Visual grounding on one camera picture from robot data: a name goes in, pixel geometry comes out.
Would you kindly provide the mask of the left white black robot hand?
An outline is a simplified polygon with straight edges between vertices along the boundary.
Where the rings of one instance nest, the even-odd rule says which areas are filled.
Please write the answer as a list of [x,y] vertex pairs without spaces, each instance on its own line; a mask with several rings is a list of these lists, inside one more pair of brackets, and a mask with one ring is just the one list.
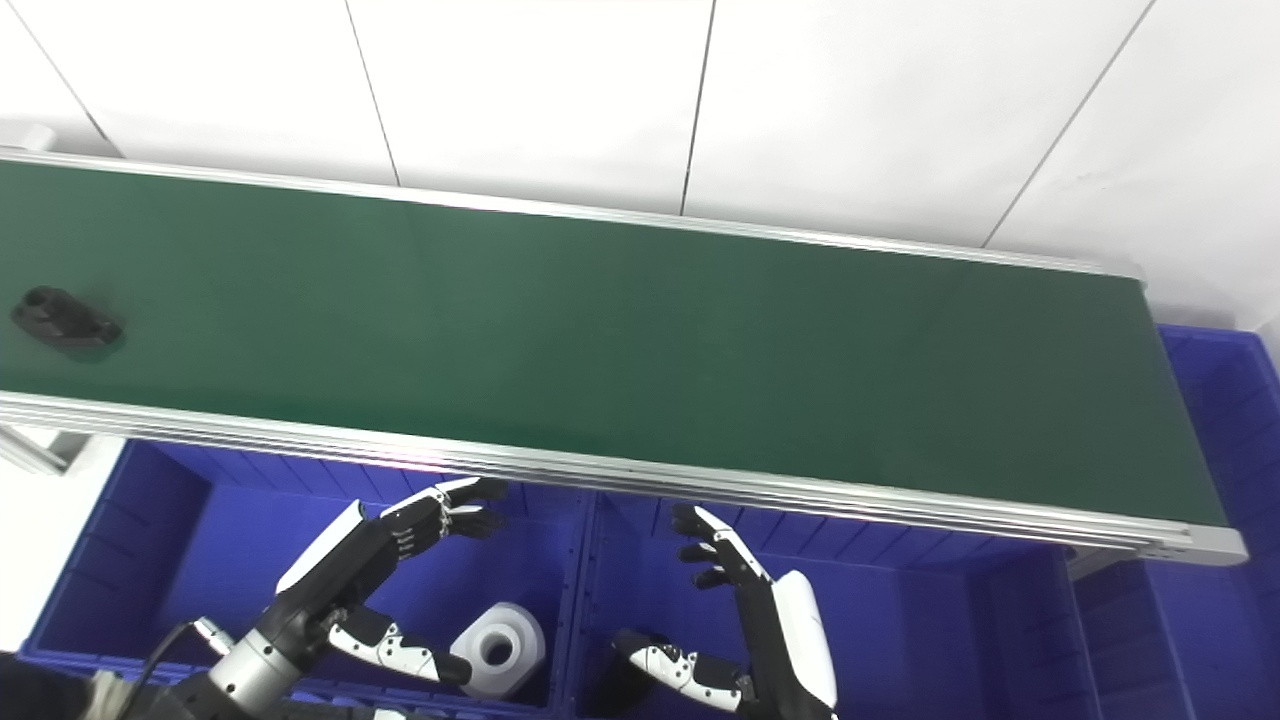
[[506,480],[465,477],[429,486],[375,515],[353,501],[276,583],[273,602],[248,634],[255,653],[289,683],[338,650],[428,682],[468,684],[468,660],[413,639],[366,602],[402,562],[443,539],[493,536],[504,519],[485,503],[507,491]]

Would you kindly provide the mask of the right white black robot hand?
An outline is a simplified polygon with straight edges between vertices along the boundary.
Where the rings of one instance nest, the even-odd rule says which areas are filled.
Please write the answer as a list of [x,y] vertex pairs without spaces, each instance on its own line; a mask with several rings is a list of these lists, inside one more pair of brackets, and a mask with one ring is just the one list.
[[772,577],[740,534],[712,511],[672,507],[672,529],[695,543],[677,556],[707,562],[692,584],[733,592],[750,664],[694,652],[655,634],[622,629],[612,647],[626,667],[696,703],[742,719],[836,719],[838,687],[826,626],[809,579]]

